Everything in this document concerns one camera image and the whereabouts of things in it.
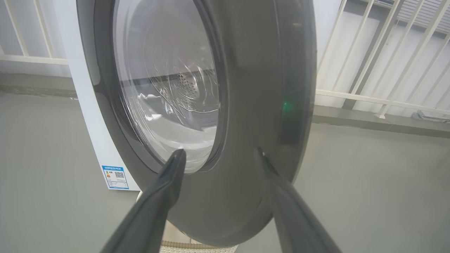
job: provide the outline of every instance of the front-loading washing machine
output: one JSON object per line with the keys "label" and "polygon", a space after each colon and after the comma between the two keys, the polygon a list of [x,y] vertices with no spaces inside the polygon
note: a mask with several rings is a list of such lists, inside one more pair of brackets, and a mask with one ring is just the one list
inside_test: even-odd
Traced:
{"label": "front-loading washing machine", "polygon": [[261,147],[293,181],[315,92],[312,0],[54,1],[108,188],[144,190],[172,152],[186,170],[168,220],[236,245],[271,219]]}

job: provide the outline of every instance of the white washing machine body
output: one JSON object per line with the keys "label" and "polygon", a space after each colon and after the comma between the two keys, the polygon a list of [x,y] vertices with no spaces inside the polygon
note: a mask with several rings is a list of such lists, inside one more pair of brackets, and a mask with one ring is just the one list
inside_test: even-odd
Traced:
{"label": "white washing machine body", "polygon": [[[95,97],[85,57],[83,44],[81,42],[80,28],[77,15],[76,0],[58,0],[54,1],[54,7],[58,19],[58,25],[61,32],[64,48],[66,50],[69,68],[75,85],[76,94],[80,102],[83,117],[87,130],[94,147],[95,155],[99,161],[99,170],[105,178],[106,186],[112,190],[141,190],[136,184],[133,176],[128,171],[117,148],[106,127],[104,118]],[[114,182],[108,179],[111,171],[124,173],[125,183],[122,178]]]}

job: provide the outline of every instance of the green indicator light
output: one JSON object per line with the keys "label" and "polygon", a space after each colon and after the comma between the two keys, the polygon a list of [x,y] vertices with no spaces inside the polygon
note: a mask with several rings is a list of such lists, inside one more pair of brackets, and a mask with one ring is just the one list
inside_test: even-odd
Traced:
{"label": "green indicator light", "polygon": [[292,110],[292,104],[289,103],[289,102],[284,102],[284,104],[283,104],[283,112],[286,113],[286,112],[289,112],[291,110]]}

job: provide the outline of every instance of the concrete floor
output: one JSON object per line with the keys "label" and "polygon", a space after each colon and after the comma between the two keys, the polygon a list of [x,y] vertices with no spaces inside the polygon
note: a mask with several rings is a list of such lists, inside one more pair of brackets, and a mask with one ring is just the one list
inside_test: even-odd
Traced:
{"label": "concrete floor", "polygon": [[[98,252],[137,193],[107,190],[78,101],[0,108],[0,252]],[[343,252],[450,251],[450,139],[313,124],[295,187]],[[274,223],[236,252],[281,252]]]}

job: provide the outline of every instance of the blue label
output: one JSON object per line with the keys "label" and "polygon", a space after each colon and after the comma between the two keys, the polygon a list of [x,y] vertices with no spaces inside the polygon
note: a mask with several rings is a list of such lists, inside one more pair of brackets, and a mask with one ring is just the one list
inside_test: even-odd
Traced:
{"label": "blue label", "polygon": [[129,189],[122,167],[102,166],[110,189]]}

